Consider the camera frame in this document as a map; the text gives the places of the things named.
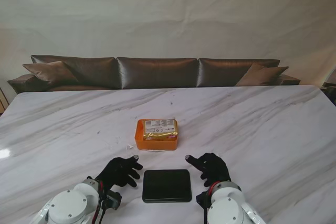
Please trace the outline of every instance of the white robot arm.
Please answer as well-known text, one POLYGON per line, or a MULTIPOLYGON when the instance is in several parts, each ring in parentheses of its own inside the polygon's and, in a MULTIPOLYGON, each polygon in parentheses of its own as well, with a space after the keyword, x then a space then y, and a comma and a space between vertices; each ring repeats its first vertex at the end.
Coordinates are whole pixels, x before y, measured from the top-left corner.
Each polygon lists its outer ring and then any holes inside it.
POLYGON ((235 183, 215 184, 211 193, 208 224, 266 224, 235 183))
POLYGON ((95 179, 88 177, 73 190, 63 191, 48 201, 30 224, 95 223, 102 209, 100 223, 108 208, 117 210, 120 206, 121 195, 111 191, 112 186, 136 186, 134 179, 140 178, 136 170, 142 169, 138 159, 137 155, 112 159, 95 179))
POLYGON ((245 201, 238 185, 231 182, 225 162, 214 153, 199 158, 186 155, 185 159, 202 172, 208 191, 196 196, 204 209, 204 224, 266 224, 257 211, 245 201))
MULTIPOLYGON (((92 216, 99 202, 99 182, 86 179, 76 185, 73 190, 59 193, 37 213, 30 224, 86 224, 92 221, 92 216)), ((107 194, 110 207, 117 209, 121 196, 109 191, 107 194)))

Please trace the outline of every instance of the white marble surface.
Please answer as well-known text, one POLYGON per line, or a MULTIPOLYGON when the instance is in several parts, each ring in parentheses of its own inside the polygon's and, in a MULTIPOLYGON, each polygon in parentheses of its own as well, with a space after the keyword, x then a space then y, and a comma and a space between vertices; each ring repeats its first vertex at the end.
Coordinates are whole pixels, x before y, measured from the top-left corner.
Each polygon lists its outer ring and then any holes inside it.
POLYGON ((20 94, 0 118, 0 150, 10 151, 0 159, 0 223, 28 223, 113 157, 138 154, 145 169, 187 168, 192 202, 145 204, 140 179, 136 189, 114 187, 122 205, 103 223, 201 224, 203 182, 184 156, 205 152, 225 160, 267 222, 336 223, 335 122, 336 107, 313 86, 20 94), (136 148, 138 119, 172 117, 176 151, 136 148))

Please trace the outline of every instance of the black glove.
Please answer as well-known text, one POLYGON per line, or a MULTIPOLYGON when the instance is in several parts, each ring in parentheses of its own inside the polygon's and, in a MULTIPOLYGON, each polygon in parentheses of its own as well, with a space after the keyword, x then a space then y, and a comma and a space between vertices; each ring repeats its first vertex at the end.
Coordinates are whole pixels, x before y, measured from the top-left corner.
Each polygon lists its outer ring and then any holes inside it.
POLYGON ((126 184, 129 184, 132 187, 136 187, 137 185, 133 178, 139 179, 140 175, 136 170, 141 170, 143 168, 142 165, 138 163, 138 159, 139 156, 137 155, 128 159, 116 157, 107 164, 95 180, 101 180, 105 190, 111 189, 113 185, 125 186, 126 184))
POLYGON ((205 153, 199 158, 186 155, 185 159, 202 172, 201 179, 207 179, 204 183, 205 187, 212 185, 216 181, 231 181, 225 162, 214 153, 205 153))

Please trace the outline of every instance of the brown leather sofa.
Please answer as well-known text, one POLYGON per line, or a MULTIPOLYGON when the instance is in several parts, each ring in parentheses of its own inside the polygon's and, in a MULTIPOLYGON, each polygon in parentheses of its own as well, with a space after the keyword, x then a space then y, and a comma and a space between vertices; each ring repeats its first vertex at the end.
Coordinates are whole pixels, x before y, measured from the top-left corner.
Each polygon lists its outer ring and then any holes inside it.
MULTIPOLYGON (((62 61, 80 85, 50 87, 33 74, 25 74, 8 83, 17 93, 36 91, 72 91, 105 89, 151 89, 234 86, 253 63, 277 67, 272 59, 141 59, 77 58, 32 55, 33 63, 62 61)), ((299 79, 280 75, 272 85, 298 85, 299 79)))

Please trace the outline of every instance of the sofa backrest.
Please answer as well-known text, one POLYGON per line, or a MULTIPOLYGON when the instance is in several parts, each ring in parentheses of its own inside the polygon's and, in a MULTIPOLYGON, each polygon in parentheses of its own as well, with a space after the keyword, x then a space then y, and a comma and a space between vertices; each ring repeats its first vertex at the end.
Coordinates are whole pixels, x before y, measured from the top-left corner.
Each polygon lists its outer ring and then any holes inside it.
POLYGON ((62 61, 82 85, 119 89, 120 78, 116 58, 79 58, 54 55, 32 55, 33 63, 62 61))
POLYGON ((77 58, 32 55, 33 63, 62 61, 82 85, 112 89, 234 86, 253 63, 277 67, 272 59, 77 58))
POLYGON ((280 60, 263 59, 205 59, 199 60, 197 87, 230 87, 244 76, 253 63, 277 67, 280 60))
POLYGON ((122 89, 195 87, 198 61, 195 58, 118 58, 122 89))

